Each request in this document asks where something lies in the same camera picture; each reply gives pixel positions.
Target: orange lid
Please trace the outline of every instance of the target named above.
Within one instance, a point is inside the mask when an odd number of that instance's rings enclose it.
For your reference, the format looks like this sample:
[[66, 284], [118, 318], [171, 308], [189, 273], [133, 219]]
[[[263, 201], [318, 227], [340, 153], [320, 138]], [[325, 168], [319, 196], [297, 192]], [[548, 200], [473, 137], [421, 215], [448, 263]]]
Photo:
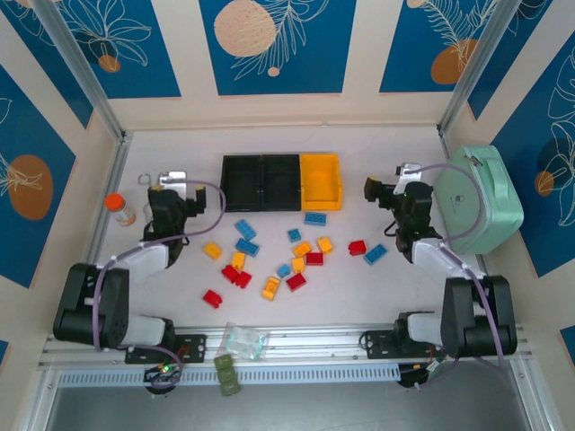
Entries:
[[120, 211], [125, 205], [126, 201], [119, 193], [111, 193], [104, 199], [104, 205], [112, 212]]

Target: small bottle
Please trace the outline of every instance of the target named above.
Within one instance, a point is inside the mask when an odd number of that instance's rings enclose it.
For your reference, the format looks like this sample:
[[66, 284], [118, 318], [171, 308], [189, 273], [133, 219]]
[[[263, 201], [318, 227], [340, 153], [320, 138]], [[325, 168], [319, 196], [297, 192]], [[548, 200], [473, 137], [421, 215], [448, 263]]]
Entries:
[[126, 205], [126, 200], [119, 193], [111, 193], [104, 199], [104, 205], [122, 226], [130, 226], [136, 221], [136, 214]]

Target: gray floor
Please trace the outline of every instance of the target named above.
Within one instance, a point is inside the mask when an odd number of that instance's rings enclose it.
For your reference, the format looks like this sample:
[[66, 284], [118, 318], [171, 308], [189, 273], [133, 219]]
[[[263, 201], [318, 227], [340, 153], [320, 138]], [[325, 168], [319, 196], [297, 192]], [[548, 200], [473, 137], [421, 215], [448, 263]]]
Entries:
[[459, 364], [421, 392], [397, 383], [246, 385], [224, 398], [216, 386], [64, 389], [50, 431], [407, 431], [529, 429], [510, 373]]

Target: green bag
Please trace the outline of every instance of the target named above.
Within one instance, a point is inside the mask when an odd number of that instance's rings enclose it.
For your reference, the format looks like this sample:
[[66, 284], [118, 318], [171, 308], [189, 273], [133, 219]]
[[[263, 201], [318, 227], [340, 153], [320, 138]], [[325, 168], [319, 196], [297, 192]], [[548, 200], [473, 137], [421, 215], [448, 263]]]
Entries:
[[[449, 158], [449, 163], [473, 175], [485, 205], [477, 228], [466, 237], [454, 240], [450, 246], [462, 254], [489, 253], [523, 224], [523, 207], [500, 152], [491, 145], [462, 146]], [[445, 169], [434, 190], [449, 236], [473, 226], [479, 212], [479, 199], [469, 179], [461, 172]]]

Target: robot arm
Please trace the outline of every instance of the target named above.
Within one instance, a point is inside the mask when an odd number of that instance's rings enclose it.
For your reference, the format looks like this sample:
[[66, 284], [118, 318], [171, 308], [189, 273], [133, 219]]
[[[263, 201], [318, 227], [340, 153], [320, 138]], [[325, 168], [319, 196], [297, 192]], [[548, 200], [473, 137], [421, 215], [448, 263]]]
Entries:
[[[185, 172], [160, 175], [158, 186], [148, 189], [153, 220], [146, 225], [142, 242], [162, 240], [183, 233], [186, 219], [203, 214], [206, 190], [197, 189], [196, 199], [186, 198], [185, 183], [169, 184], [163, 179], [180, 178]], [[98, 310], [98, 332], [102, 347], [168, 345], [175, 339], [173, 323], [167, 319], [129, 314], [129, 288], [167, 268], [180, 256], [184, 240], [158, 243], [116, 263], [106, 272]], [[64, 341], [93, 343], [93, 296], [101, 267], [85, 263], [68, 272], [54, 320], [54, 336]]]
[[445, 283], [443, 308], [437, 312], [404, 312], [395, 322], [395, 337], [402, 343], [415, 341], [443, 347], [451, 357], [488, 356], [496, 353], [493, 334], [482, 309], [474, 277], [488, 298], [503, 353], [517, 349], [517, 333], [509, 283], [503, 277], [472, 273], [441, 241], [430, 226], [433, 188], [420, 181], [418, 164], [398, 167], [396, 186], [368, 178], [367, 201], [391, 210], [397, 224], [395, 245], [412, 264]]

